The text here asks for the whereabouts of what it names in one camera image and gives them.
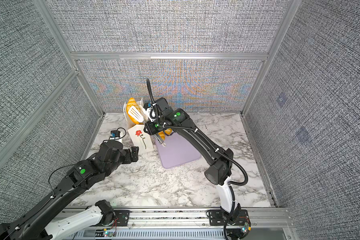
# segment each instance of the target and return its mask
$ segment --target slotted spatula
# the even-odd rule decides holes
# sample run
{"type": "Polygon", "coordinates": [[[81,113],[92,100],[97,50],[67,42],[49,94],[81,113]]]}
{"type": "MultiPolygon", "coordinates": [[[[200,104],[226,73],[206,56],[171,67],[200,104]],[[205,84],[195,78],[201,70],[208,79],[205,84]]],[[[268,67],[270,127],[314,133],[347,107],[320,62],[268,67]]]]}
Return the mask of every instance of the slotted spatula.
{"type": "Polygon", "coordinates": [[[135,106],[130,107],[130,109],[128,110],[128,114],[129,116],[133,117],[136,121],[144,122],[143,115],[139,112],[137,108],[135,108],[135,106]]]}

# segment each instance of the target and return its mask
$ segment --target vent grille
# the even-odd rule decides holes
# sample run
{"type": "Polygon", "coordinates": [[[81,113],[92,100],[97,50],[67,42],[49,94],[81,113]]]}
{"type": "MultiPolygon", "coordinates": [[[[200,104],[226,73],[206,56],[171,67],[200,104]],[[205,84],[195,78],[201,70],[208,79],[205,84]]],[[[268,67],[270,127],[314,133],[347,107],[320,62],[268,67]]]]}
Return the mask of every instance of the vent grille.
{"type": "MultiPolygon", "coordinates": [[[[75,240],[94,239],[88,237],[88,231],[82,230],[76,234],[75,240]]],[[[74,234],[66,239],[71,240],[74,234]]],[[[96,237],[96,239],[110,239],[109,237],[96,237]]],[[[223,230],[221,228],[214,229],[117,229],[114,239],[222,239],[224,238],[223,230]]]]}

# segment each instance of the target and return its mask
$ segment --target white marble surface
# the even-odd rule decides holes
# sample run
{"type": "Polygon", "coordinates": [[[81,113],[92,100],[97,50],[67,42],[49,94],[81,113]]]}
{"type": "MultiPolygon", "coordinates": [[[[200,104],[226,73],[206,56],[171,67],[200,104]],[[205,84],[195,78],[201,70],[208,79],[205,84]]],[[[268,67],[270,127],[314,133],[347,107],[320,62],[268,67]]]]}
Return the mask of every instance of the white marble surface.
{"type": "MultiPolygon", "coordinates": [[[[242,207],[270,207],[264,184],[253,158],[239,114],[190,114],[195,124],[216,144],[230,148],[234,159],[248,173],[248,184],[233,186],[236,199],[242,207]]],[[[89,155],[98,151],[100,143],[108,139],[110,131],[125,128],[122,113],[108,113],[100,127],[89,155]]],[[[124,148],[132,146],[127,133],[124,148]]],[[[220,199],[215,185],[204,176],[209,167],[205,159],[165,169],[155,151],[139,155],[139,161],[121,165],[109,177],[71,202],[71,205],[93,205],[106,199],[112,206],[172,206],[218,207],[220,199]]],[[[240,170],[233,166],[232,178],[242,181],[240,170]]]]}

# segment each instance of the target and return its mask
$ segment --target metal frame post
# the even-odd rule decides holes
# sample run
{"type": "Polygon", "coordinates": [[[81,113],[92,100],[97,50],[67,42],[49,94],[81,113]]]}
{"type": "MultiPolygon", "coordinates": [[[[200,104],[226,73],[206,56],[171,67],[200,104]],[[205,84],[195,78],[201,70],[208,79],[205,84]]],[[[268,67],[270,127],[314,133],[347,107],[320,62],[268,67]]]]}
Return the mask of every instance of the metal frame post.
{"type": "Polygon", "coordinates": [[[44,114],[49,110],[52,104],[64,91],[64,89],[71,83],[72,79],[76,77],[78,71],[72,69],[63,80],[49,93],[48,97],[36,108],[36,110],[29,116],[29,118],[19,127],[16,133],[11,137],[6,144],[0,149],[0,169],[6,164],[13,153],[21,145],[24,139],[38,124],[44,114]]]}
{"type": "Polygon", "coordinates": [[[95,141],[95,138],[97,136],[97,133],[99,132],[100,130],[100,127],[101,127],[101,124],[103,123],[103,120],[104,120],[104,116],[101,116],[98,120],[97,120],[97,124],[96,124],[96,127],[95,129],[93,130],[93,133],[92,133],[92,136],[91,136],[91,139],[89,140],[88,144],[87,144],[87,147],[85,148],[85,151],[81,157],[81,160],[85,160],[87,159],[87,155],[89,153],[89,151],[91,150],[91,147],[92,147],[92,144],[93,142],[95,141]]]}
{"type": "MultiPolygon", "coordinates": [[[[243,207],[248,211],[252,228],[295,228],[286,208],[243,207]]],[[[77,214],[86,207],[66,207],[53,221],[77,214]]],[[[208,210],[220,210],[219,207],[114,207],[114,210],[129,210],[126,227],[120,228],[222,228],[211,226],[208,210]]]]}
{"type": "Polygon", "coordinates": [[[292,19],[295,16],[295,13],[296,13],[301,1],[302,0],[291,0],[290,1],[289,5],[284,13],[283,19],[280,23],[279,29],[276,32],[276,35],[273,39],[271,47],[269,48],[269,52],[268,52],[269,57],[264,62],[264,64],[261,66],[259,74],[257,75],[256,80],[253,82],[251,90],[248,93],[248,96],[245,100],[243,110],[241,111],[242,116],[245,116],[248,113],[248,111],[251,107],[251,104],[252,104],[254,98],[256,97],[258,90],[260,89],[260,86],[269,70],[269,67],[272,64],[272,61],[273,61],[277,51],[279,50],[281,42],[283,41],[284,36],[287,33],[289,25],[291,24],[292,19]]]}
{"type": "Polygon", "coordinates": [[[276,195],[274,194],[271,180],[269,179],[269,175],[267,173],[267,170],[265,169],[263,159],[261,158],[261,155],[257,148],[256,142],[253,138],[252,132],[248,126],[248,123],[247,123],[245,117],[241,116],[241,122],[243,123],[244,130],[247,134],[248,141],[250,142],[252,152],[253,152],[253,157],[254,157],[254,160],[256,161],[256,165],[259,169],[261,179],[263,180],[265,191],[266,191],[268,199],[269,199],[269,203],[273,207],[278,207],[279,202],[277,201],[276,195]]]}
{"type": "Polygon", "coordinates": [[[120,60],[267,60],[267,53],[117,53],[117,52],[71,52],[78,59],[120,60]]]}
{"type": "Polygon", "coordinates": [[[79,82],[86,93],[88,99],[90,100],[92,106],[96,110],[97,114],[99,116],[102,116],[104,114],[104,110],[101,106],[100,101],[98,100],[95,92],[91,88],[89,82],[85,78],[84,73],[81,71],[79,66],[77,65],[76,61],[71,57],[71,49],[69,45],[67,44],[67,41],[59,28],[55,18],[53,17],[53,14],[51,10],[48,7],[48,4],[44,0],[33,0],[33,3],[36,5],[37,9],[39,10],[39,13],[43,17],[45,23],[47,24],[49,30],[51,31],[52,35],[54,36],[55,40],[57,41],[61,51],[63,52],[64,56],[66,57],[68,63],[71,65],[72,69],[75,69],[79,71],[79,82]]]}

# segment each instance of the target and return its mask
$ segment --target gray fabric wall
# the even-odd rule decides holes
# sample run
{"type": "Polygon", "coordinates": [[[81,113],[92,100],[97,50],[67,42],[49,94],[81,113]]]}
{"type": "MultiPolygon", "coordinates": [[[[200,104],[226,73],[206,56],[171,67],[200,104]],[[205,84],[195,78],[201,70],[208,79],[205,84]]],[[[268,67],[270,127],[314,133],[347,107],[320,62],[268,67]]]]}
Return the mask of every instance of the gray fabric wall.
{"type": "MultiPolygon", "coordinates": [[[[46,2],[72,51],[267,53],[289,0],[46,2]]],[[[79,60],[107,112],[147,96],[145,78],[186,111],[239,112],[260,63],[79,60]]]]}
{"type": "MultiPolygon", "coordinates": [[[[33,2],[0,0],[0,149],[70,70],[33,2]]],[[[73,79],[0,170],[0,223],[38,203],[53,170],[81,159],[97,120],[73,79]]]]}
{"type": "MultiPolygon", "coordinates": [[[[45,197],[53,170],[80,161],[98,118],[73,79],[0,170],[0,223],[12,222],[45,197]]],[[[53,175],[52,186],[68,169],[53,175]]]]}
{"type": "Polygon", "coordinates": [[[303,0],[246,116],[304,239],[360,239],[360,0],[303,0]]]}
{"type": "Polygon", "coordinates": [[[31,0],[0,0],[0,148],[70,69],[31,0]]]}
{"type": "Polygon", "coordinates": [[[268,52],[289,0],[47,0],[72,51],[268,52]]]}
{"type": "Polygon", "coordinates": [[[134,97],[155,98],[185,111],[240,111],[259,72],[260,60],[79,60],[104,110],[122,112],[134,97]]]}

